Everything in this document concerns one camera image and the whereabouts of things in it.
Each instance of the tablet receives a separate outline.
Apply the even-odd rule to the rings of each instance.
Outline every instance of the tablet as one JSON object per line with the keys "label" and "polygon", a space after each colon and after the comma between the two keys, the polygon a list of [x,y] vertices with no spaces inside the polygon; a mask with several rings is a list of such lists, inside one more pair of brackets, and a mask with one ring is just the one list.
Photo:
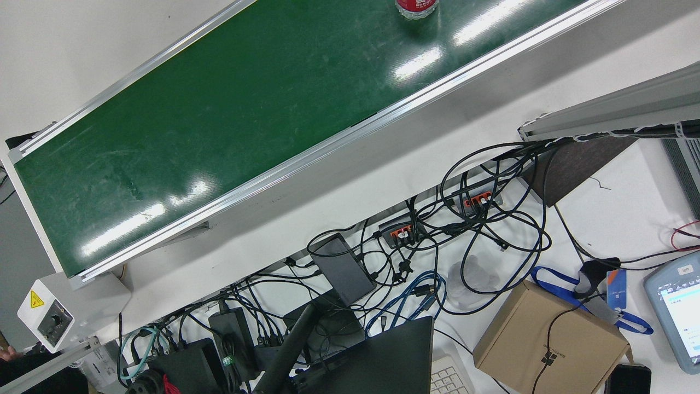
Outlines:
{"label": "tablet", "polygon": [[700,252],[665,264],[646,278],[644,289],[678,365],[700,373]]}

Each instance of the black phone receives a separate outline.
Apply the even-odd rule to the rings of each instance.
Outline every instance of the black phone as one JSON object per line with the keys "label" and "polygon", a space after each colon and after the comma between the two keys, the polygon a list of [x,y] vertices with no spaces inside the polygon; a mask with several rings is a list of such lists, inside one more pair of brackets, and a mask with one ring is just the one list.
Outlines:
{"label": "black phone", "polygon": [[615,367],[605,382],[605,394],[650,394],[652,370],[644,365]]}

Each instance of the orange connector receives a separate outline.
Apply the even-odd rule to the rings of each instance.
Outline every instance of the orange connector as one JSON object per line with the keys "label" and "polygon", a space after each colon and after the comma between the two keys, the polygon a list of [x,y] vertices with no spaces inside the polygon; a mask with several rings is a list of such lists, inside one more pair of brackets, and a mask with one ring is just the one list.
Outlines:
{"label": "orange connector", "polygon": [[398,230],[395,230],[395,231],[390,232],[389,235],[390,235],[392,238],[406,238],[406,237],[408,237],[408,234],[411,232],[411,230],[413,230],[413,225],[412,225],[412,224],[408,224],[408,225],[406,225],[406,226],[404,226],[404,227],[401,227],[401,228],[398,229]]}
{"label": "orange connector", "polygon": [[470,206],[472,206],[472,204],[481,205],[481,204],[482,204],[482,200],[486,200],[486,201],[487,201],[487,200],[489,200],[490,198],[491,198],[491,192],[490,192],[490,191],[485,191],[484,193],[481,193],[481,194],[478,195],[478,196],[473,196],[472,199],[471,199],[471,201],[469,201],[469,200],[464,201],[464,205],[465,205],[466,207],[470,207]]}

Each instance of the bottle label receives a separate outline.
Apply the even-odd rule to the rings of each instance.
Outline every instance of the bottle label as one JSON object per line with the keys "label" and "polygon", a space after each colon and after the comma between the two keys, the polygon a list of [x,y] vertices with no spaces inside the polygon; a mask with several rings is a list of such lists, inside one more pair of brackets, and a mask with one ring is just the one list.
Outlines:
{"label": "bottle label", "polygon": [[437,0],[396,0],[396,3],[406,11],[419,13],[430,8]]}

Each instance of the metal beam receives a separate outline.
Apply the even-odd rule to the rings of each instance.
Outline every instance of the metal beam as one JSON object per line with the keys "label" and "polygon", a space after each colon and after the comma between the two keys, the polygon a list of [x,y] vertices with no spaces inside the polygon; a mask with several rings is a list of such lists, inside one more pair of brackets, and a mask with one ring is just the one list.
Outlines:
{"label": "metal beam", "polygon": [[524,141],[607,133],[700,118],[700,62],[525,123]]}

